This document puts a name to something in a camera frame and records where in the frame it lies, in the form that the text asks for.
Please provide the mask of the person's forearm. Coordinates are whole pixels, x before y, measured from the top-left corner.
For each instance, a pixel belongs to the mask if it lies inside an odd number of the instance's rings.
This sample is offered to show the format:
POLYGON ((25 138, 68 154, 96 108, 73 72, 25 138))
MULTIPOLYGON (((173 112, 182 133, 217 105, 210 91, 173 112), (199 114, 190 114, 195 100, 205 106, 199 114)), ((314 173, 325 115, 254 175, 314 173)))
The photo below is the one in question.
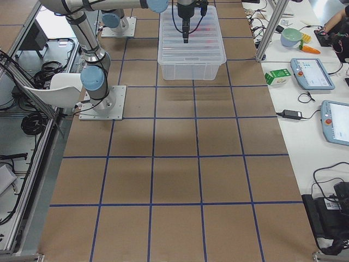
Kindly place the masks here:
POLYGON ((343 10, 337 12, 324 26, 323 31, 328 33, 332 28, 334 28, 340 21, 348 17, 348 6, 343 10))

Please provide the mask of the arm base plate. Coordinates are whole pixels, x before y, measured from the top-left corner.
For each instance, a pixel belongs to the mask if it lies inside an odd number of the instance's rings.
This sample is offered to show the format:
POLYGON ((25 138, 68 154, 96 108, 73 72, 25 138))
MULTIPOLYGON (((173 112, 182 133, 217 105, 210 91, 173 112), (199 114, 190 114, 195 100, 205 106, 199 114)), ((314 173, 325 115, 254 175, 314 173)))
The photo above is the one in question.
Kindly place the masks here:
POLYGON ((80 121, 121 121, 123 118, 123 110, 125 104, 127 87, 126 86, 110 86, 108 96, 98 104, 99 101, 90 99, 90 96, 85 92, 83 100, 89 100, 83 103, 79 109, 80 121))
POLYGON ((104 28, 102 38, 133 38, 136 28, 136 17, 103 16, 104 28))

